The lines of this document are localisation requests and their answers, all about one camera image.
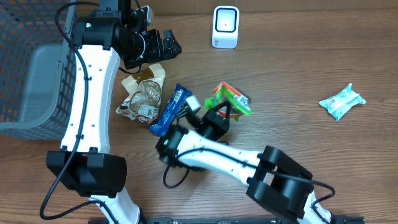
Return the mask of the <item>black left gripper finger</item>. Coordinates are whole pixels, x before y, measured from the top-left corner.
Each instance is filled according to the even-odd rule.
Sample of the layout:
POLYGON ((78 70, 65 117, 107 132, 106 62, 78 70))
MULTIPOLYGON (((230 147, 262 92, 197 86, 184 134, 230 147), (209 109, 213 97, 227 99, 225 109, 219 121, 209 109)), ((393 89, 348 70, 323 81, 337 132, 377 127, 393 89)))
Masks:
POLYGON ((182 48, 179 45, 165 46, 164 47, 164 60, 173 59, 180 53, 182 53, 182 48))
POLYGON ((165 47, 177 47, 179 46, 171 29, 164 31, 164 46, 165 47))

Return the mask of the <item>green yellow candy bag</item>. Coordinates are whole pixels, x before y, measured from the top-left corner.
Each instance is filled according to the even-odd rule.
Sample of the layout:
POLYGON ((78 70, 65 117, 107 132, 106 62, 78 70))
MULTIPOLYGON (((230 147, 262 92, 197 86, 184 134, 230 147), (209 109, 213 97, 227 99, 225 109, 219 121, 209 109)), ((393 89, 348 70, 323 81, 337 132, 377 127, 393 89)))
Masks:
MULTIPOLYGON (((222 101, 229 101, 231 103, 230 118, 236 121, 239 121, 242 115, 249 116, 252 114, 250 98, 226 81, 220 82, 215 87, 213 96, 205 100, 205 108, 209 110, 222 101)), ((220 109, 218 114, 222 117, 226 117, 226 107, 220 109)))

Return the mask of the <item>blue cookie pack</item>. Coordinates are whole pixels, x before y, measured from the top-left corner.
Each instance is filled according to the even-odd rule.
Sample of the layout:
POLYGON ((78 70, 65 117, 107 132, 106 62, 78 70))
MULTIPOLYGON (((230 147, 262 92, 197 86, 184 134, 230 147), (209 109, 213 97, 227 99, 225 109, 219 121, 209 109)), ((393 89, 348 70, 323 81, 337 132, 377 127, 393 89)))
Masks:
POLYGON ((158 122, 150 126, 150 131, 158 137, 165 136, 169 126, 175 119, 177 111, 182 107, 185 99, 192 95, 192 91, 176 84, 175 91, 167 102, 158 122))

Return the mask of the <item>beige brown cookie bag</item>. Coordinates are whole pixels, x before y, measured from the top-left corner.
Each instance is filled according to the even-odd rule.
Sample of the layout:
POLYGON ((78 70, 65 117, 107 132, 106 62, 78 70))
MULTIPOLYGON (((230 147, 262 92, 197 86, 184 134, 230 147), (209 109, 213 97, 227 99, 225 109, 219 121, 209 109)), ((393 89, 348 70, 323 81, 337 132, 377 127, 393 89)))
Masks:
POLYGON ((129 96, 116 108, 117 114, 145 124, 153 123, 159 116, 165 76, 164 68, 157 63, 126 77, 121 84, 129 96))

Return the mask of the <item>pale green wipes packet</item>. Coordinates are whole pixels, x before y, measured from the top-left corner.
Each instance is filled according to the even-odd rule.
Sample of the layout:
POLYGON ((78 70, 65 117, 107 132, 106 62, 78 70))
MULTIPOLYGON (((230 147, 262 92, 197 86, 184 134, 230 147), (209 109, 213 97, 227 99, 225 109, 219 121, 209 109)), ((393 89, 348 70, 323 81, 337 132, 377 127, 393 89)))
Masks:
POLYGON ((352 107, 366 104, 366 100, 352 89, 349 83, 337 95, 321 100, 319 105, 324 107, 338 122, 352 107))

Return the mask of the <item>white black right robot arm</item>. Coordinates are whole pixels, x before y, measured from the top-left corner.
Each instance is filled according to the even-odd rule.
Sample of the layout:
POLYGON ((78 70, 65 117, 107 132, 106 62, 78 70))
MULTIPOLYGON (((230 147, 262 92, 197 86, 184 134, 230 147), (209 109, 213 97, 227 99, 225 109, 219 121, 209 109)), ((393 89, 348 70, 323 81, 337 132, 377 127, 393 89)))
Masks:
POLYGON ((224 101, 209 109, 202 118, 199 107, 186 102, 178 112, 193 126, 187 129, 171 125, 156 144, 160 160, 169 167, 188 170, 213 170, 236 179, 247 188, 247 195, 258 205, 280 219, 294 223, 334 223, 335 217, 321 206, 327 197, 316 198, 314 186, 333 187, 313 180, 313 175, 280 149, 266 146, 263 151, 235 149, 220 141, 229 129, 228 111, 232 105, 224 101))

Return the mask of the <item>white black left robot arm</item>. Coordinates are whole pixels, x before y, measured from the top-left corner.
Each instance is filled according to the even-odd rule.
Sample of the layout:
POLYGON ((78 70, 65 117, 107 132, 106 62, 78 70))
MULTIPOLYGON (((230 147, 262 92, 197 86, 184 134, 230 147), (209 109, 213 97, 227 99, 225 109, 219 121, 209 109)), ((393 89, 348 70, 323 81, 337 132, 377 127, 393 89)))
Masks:
POLYGON ((106 223, 144 223, 141 209, 126 190, 125 158, 110 153, 109 112, 120 64, 127 69, 170 60, 182 49, 173 32, 151 29, 149 6, 131 1, 100 1, 73 23, 64 39, 74 51, 76 77, 70 118, 60 149, 47 153, 46 165, 62 184, 95 204, 106 223))

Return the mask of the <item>white barcode scanner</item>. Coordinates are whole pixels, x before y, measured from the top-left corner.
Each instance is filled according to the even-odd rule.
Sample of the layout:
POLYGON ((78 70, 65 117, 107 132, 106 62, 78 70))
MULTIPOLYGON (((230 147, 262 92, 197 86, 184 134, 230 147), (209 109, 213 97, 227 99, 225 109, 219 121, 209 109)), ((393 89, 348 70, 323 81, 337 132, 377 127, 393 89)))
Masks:
POLYGON ((236 6, 221 5, 213 11, 211 44, 218 49, 235 49, 239 37, 240 11, 236 6))

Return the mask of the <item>dark grey plastic basket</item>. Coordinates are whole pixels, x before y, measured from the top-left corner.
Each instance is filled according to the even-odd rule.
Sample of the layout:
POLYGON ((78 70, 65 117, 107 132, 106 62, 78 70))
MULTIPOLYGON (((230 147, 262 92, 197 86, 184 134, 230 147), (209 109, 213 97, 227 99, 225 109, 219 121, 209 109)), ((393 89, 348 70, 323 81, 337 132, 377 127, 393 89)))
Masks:
POLYGON ((54 17, 64 0, 1 0, 1 134, 61 139, 70 117, 75 54, 54 17))

